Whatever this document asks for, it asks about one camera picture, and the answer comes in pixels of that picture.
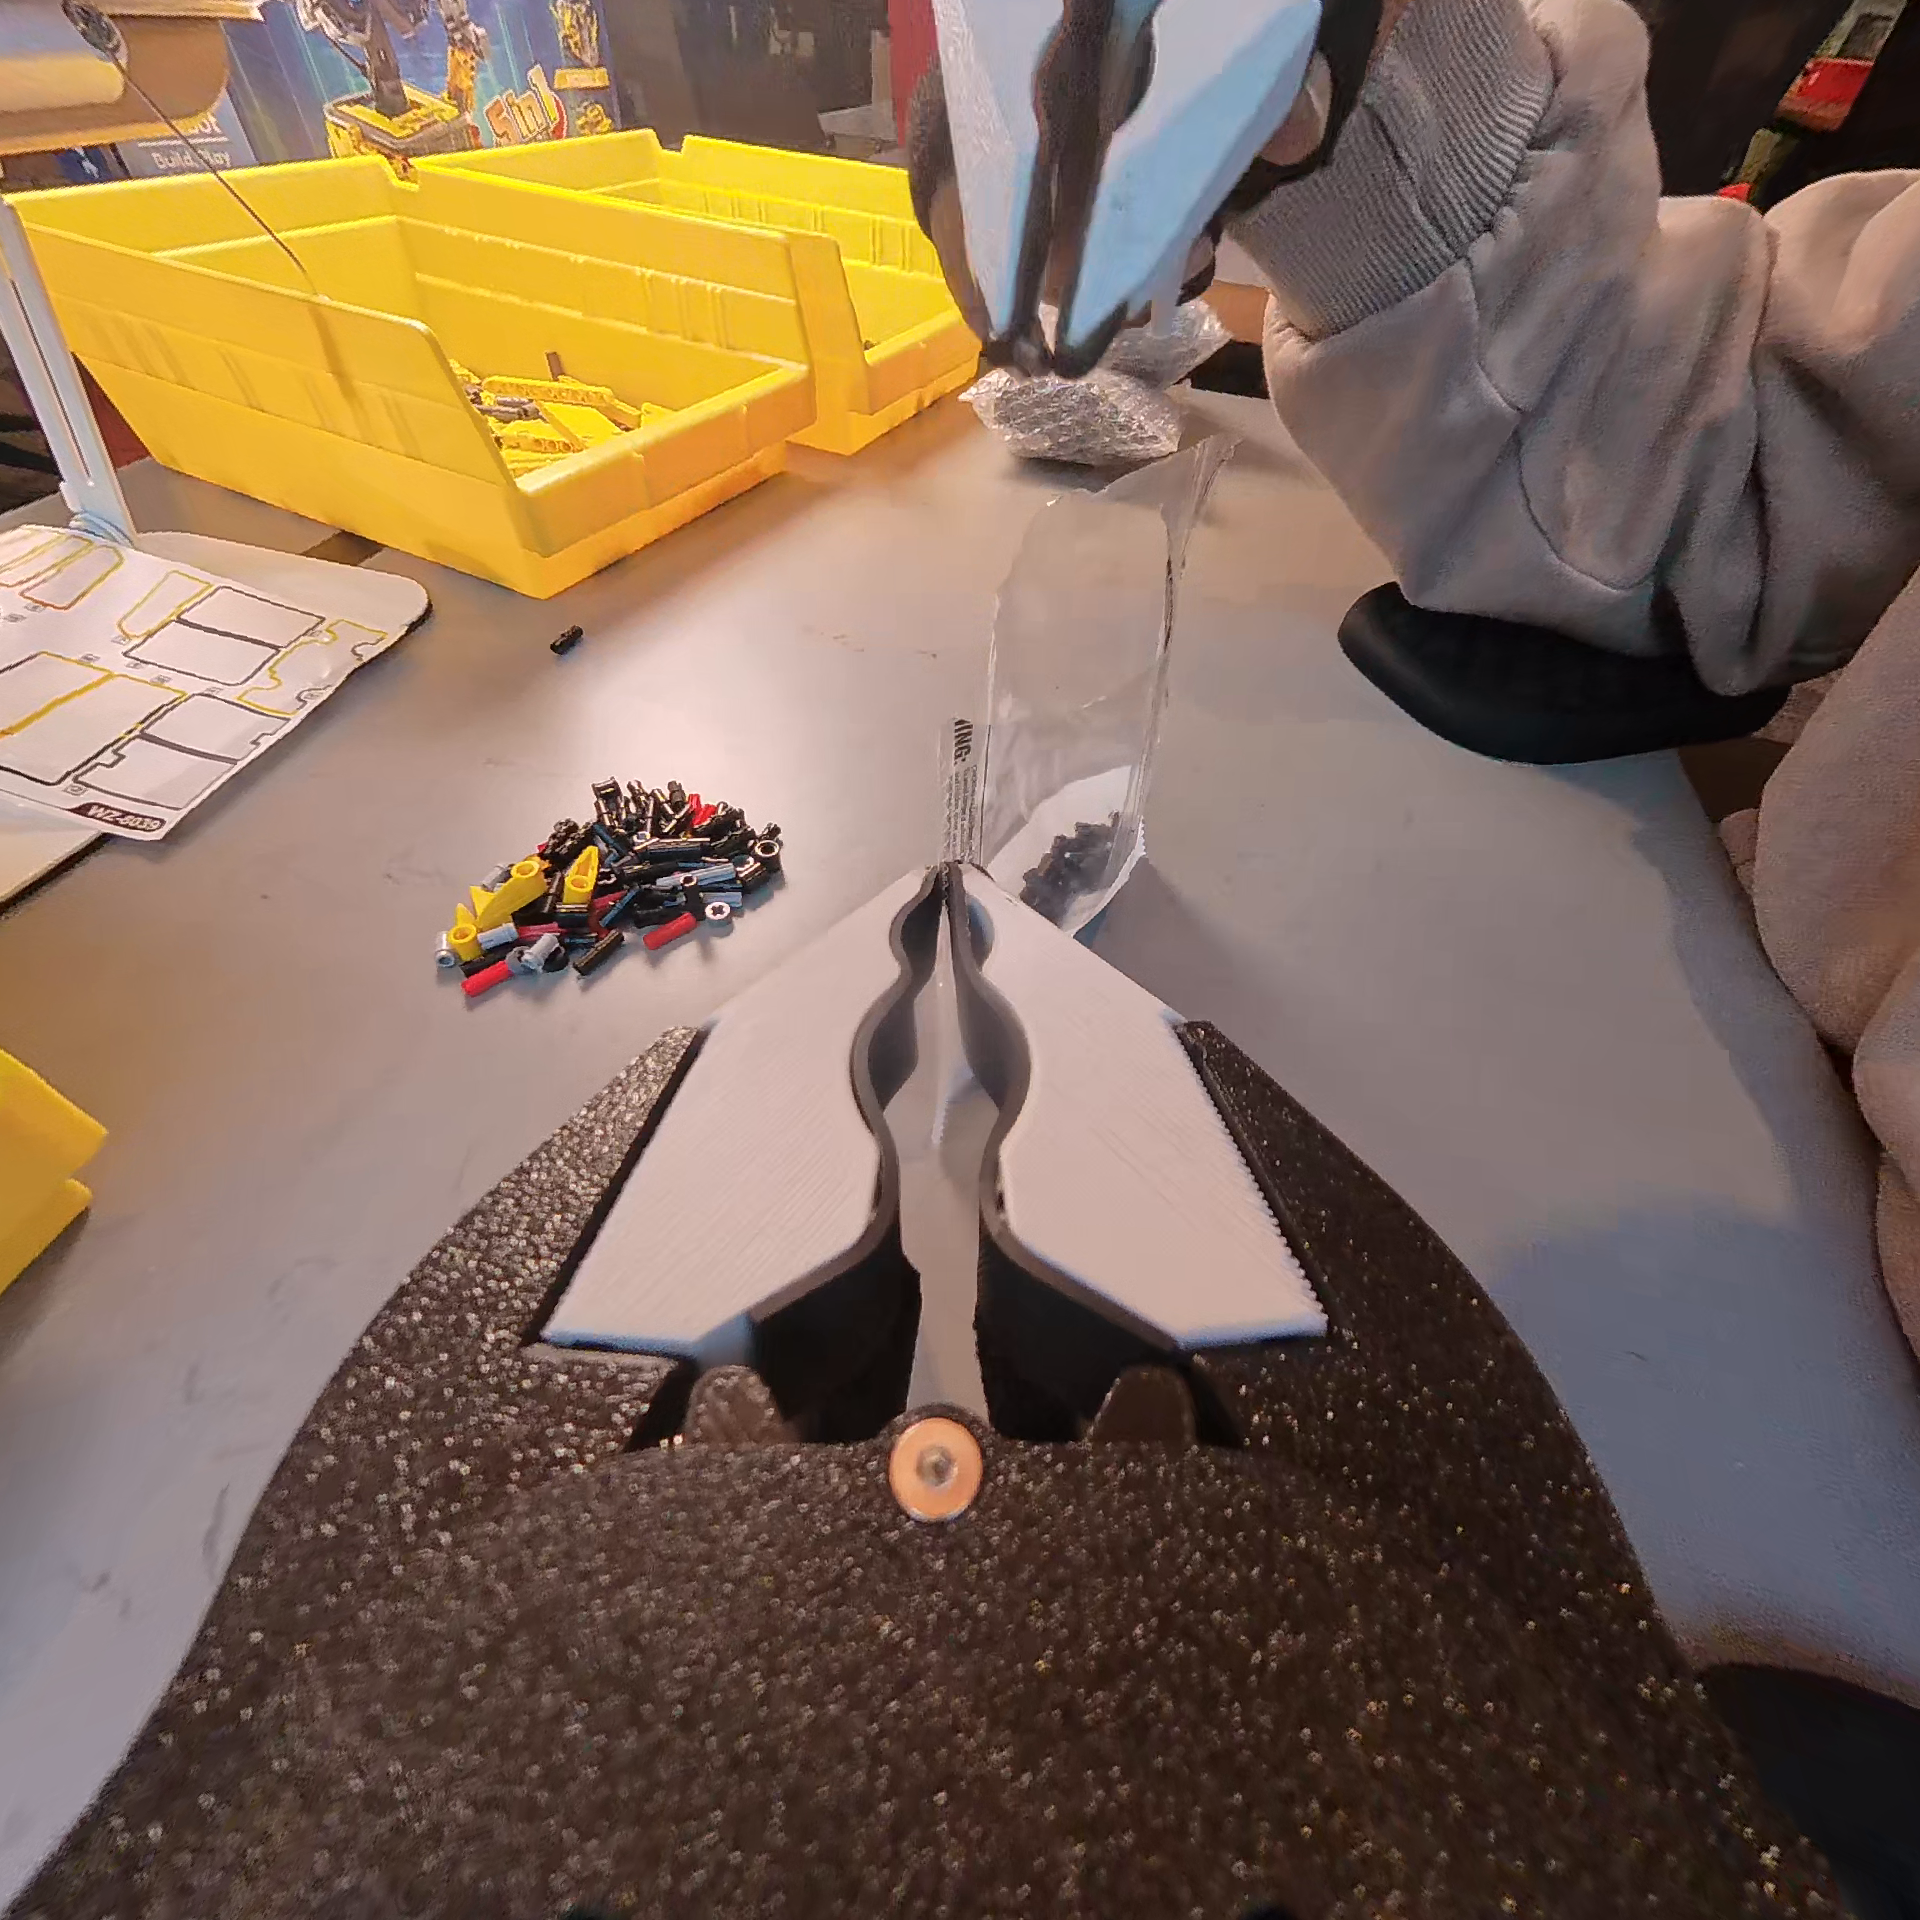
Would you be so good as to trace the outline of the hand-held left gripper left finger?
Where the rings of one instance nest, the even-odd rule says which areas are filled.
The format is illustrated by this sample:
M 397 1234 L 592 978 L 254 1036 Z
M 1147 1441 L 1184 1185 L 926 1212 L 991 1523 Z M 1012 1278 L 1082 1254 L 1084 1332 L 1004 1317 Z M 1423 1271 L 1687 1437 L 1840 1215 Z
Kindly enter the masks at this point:
M 896 1218 L 887 1109 L 910 1083 L 945 878 L 921 868 L 705 1028 L 551 1320 L 551 1345 L 746 1358 Z

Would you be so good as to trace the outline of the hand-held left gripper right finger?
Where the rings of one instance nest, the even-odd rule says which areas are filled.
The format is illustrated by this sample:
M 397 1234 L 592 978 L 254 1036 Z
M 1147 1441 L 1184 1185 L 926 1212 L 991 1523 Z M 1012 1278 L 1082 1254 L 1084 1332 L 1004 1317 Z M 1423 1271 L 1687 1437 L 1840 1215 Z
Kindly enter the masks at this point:
M 1328 1332 L 1168 1003 L 980 868 L 954 1003 L 995 1109 L 981 1218 L 1028 1271 L 1168 1353 Z

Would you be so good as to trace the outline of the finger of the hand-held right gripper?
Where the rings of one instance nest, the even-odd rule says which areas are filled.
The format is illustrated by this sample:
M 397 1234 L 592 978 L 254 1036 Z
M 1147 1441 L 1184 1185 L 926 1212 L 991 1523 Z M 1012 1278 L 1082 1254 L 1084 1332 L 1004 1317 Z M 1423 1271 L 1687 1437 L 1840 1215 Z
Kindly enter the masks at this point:
M 936 5 L 936 33 L 985 346 L 1084 376 L 1115 334 L 1115 5 Z
M 1065 240 L 1057 370 L 1176 307 L 1205 226 L 1310 80 L 1323 5 L 1115 5 L 1091 184 Z

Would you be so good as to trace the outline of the pile of mixed small plastic parts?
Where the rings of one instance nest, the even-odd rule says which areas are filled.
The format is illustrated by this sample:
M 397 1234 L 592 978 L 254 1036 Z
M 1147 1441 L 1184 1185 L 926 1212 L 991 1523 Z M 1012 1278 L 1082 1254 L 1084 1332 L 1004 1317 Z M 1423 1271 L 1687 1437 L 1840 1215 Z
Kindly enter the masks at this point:
M 472 878 L 432 941 L 432 970 L 466 1000 L 515 984 L 609 972 L 723 939 L 787 875 L 787 830 L 679 779 L 592 779 L 511 858 Z

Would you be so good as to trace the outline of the clear plastic bag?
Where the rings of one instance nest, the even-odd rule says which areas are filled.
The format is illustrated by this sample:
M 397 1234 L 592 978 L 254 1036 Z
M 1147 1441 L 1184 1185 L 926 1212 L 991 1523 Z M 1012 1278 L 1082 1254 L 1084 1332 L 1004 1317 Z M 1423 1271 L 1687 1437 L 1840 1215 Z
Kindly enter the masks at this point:
M 1237 439 L 1213 434 L 1028 524 L 985 692 L 952 722 L 945 856 L 1084 939 L 1144 856 L 1190 539 Z

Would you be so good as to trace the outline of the person's right forearm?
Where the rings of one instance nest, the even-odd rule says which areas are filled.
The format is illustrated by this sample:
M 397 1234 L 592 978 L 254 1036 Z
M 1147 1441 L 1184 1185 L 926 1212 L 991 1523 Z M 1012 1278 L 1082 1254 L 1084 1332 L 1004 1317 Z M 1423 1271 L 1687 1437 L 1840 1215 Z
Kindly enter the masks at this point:
M 1918 171 L 1663 197 L 1627 5 L 1410 5 L 1237 219 L 1273 409 L 1423 608 L 1918 700 Z

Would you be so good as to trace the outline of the grey desk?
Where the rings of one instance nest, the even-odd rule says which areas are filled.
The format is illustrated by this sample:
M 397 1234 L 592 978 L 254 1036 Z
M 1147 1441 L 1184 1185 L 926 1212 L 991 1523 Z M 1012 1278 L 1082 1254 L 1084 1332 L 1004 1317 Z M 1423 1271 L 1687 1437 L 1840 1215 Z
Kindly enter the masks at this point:
M 1671 755 L 1462 755 L 1336 647 L 1388 576 L 1262 401 L 1190 545 L 1147 858 L 1096 951 L 1215 1019 L 1499 1299 L 1689 1659 L 1918 1698 L 1918 1370 L 1873 1151 Z M 5 1290 L 5 1899 L 179 1670 L 410 1269 L 670 1025 L 938 845 L 947 722 L 1068 479 L 962 401 L 537 605 L 430 623 L 168 843 L 5 913 L 5 1050 L 107 1125 Z M 585 625 L 576 654 L 551 638 Z M 466 1000 L 459 890 L 592 779 L 787 830 L 733 932 Z

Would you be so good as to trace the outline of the person's right hand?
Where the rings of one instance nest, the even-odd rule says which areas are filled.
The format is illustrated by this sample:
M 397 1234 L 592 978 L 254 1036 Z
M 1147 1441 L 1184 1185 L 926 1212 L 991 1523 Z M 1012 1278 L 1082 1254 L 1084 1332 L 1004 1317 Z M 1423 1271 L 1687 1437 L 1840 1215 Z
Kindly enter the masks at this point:
M 1332 66 L 1315 53 L 1285 123 L 1263 140 L 1262 161 L 1279 171 L 1310 169 L 1332 131 L 1332 107 Z

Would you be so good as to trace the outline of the yellow storage bin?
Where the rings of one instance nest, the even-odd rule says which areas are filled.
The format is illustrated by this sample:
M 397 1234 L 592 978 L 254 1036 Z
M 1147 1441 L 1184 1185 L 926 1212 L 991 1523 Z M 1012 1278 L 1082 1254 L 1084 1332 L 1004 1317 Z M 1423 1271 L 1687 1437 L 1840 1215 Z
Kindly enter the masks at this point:
M 612 131 L 444 153 L 419 169 L 787 232 L 818 370 L 818 418 L 802 434 L 804 448 L 858 455 L 976 376 L 980 344 L 918 226 L 907 171 L 876 158 L 709 133 L 668 148 L 656 131 Z
M 818 418 L 802 240 L 377 158 L 21 192 L 72 354 L 165 468 L 558 598 Z M 466 376 L 663 418 L 515 473 Z

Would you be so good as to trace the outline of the crumpled clear plastic wrap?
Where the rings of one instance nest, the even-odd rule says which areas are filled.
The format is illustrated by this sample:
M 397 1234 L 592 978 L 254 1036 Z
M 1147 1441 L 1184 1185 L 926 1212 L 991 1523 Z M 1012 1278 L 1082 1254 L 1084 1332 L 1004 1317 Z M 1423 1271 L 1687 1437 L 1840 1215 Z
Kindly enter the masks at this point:
M 1084 376 L 980 370 L 966 406 L 1016 460 L 1068 468 L 1139 468 L 1179 455 L 1183 406 L 1176 385 L 1200 370 L 1231 325 L 1205 298 L 1183 302 L 1168 321 L 1115 334 Z

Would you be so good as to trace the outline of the robot kit box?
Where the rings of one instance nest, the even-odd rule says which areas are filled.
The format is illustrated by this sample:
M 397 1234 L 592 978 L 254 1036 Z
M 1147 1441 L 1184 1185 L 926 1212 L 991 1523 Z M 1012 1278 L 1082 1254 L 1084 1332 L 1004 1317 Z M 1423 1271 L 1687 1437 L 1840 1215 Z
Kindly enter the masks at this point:
M 226 95 L 257 161 L 419 158 L 620 131 L 598 5 L 254 5 Z

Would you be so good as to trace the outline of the yellow flat box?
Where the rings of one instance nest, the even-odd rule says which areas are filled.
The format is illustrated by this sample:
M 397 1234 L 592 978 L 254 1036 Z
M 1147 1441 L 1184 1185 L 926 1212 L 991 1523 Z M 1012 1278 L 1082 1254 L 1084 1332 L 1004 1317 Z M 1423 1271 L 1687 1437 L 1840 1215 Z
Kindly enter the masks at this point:
M 88 1209 L 107 1125 L 5 1050 L 5 1290 Z

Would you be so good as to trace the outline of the person's beige printed sweatshirt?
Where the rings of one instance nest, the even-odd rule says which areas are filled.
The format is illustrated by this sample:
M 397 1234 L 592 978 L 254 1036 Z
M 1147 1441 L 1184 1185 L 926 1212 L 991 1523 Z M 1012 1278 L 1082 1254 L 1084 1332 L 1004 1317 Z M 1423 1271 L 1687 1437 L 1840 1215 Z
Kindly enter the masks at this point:
M 1846 1057 L 1879 1145 L 1879 1271 L 1918 1351 L 1918 582 L 1724 843 L 1774 972 Z

